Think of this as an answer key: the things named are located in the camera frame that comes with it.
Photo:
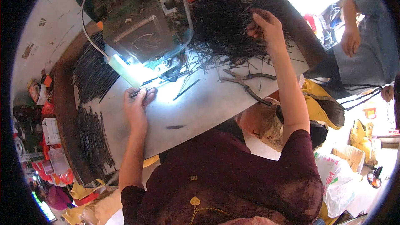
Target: woman's right hand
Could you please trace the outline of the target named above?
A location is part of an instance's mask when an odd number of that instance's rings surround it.
[[[266,44],[268,54],[286,51],[285,37],[282,23],[271,12],[261,9],[250,9],[253,12],[253,21],[247,26],[247,35],[253,38],[262,38]]]
[[[137,92],[139,93],[135,98],[130,98],[132,94]],[[146,135],[147,117],[144,110],[156,98],[156,94],[157,88],[151,88],[148,91],[146,88],[129,88],[125,91],[124,109],[130,123],[131,132],[133,131],[143,137]]]

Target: hair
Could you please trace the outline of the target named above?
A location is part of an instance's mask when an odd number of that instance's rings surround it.
[[[106,43],[103,32],[99,31],[90,37],[104,50]],[[74,86],[78,89],[80,103],[88,103],[95,98],[102,101],[108,90],[120,75],[104,61],[101,54],[89,41],[84,44],[76,63],[73,66]]]
[[[201,66],[224,62],[241,65],[253,57],[264,59],[267,55],[262,40],[246,34],[246,27],[253,21],[250,8],[269,10],[274,15],[283,14],[282,3],[276,0],[195,0],[190,3],[194,34],[188,48],[204,60]],[[286,47],[292,40],[283,24]]]
[[[40,202],[44,202],[46,200],[46,196],[43,195],[43,192],[38,186],[36,186],[33,191],[35,192],[36,197],[39,199]]]

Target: woman's arm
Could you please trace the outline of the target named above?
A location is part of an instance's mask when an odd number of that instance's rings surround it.
[[[135,99],[129,96],[139,89],[130,88],[125,91],[124,109],[130,122],[130,135],[124,159],[120,168],[118,187],[122,191],[127,186],[143,187],[143,147],[147,133],[146,106],[156,97],[157,89],[148,92],[141,89]]]
[[[283,140],[287,141],[298,129],[310,132],[306,101],[286,50],[281,22],[271,12],[261,9],[251,9],[251,11],[254,12],[253,22],[247,27],[248,35],[264,39],[266,51],[274,63],[280,104],[285,119]]]

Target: gold pendant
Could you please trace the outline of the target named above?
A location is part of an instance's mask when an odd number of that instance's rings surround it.
[[[196,206],[200,204],[200,199],[198,199],[197,197],[192,197],[192,199],[190,199],[190,204]]]

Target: yellow bag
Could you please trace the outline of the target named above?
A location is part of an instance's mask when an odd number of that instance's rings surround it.
[[[318,218],[321,218],[326,225],[332,225],[336,222],[339,217],[331,218],[327,215],[327,206],[326,203],[323,201],[323,205],[320,209],[320,213],[318,214]]]
[[[374,125],[372,122],[369,122],[367,126],[364,126],[360,120],[355,120],[353,128],[351,129],[350,133],[350,141],[351,145],[361,149],[365,152],[365,164],[369,163],[371,159],[371,152],[372,152],[372,129]]]
[[[304,84],[303,87],[301,88],[301,91],[303,93],[311,93],[316,96],[320,97],[330,97],[331,96],[317,83],[309,80],[309,79],[304,79]]]
[[[308,116],[310,117],[310,120],[323,121],[333,129],[341,128],[337,127],[330,121],[330,119],[327,117],[328,115],[326,114],[326,112],[321,108],[321,106],[314,98],[312,98],[311,96],[304,96],[304,98],[306,100]]]
[[[158,155],[155,155],[153,157],[147,158],[146,160],[143,161],[143,168],[146,168],[153,163],[157,162],[160,159]]]
[[[65,220],[71,225],[79,224],[82,221],[81,215],[83,210],[90,203],[91,202],[85,203],[82,206],[75,207],[73,209],[66,209],[66,212],[61,216],[64,217]]]

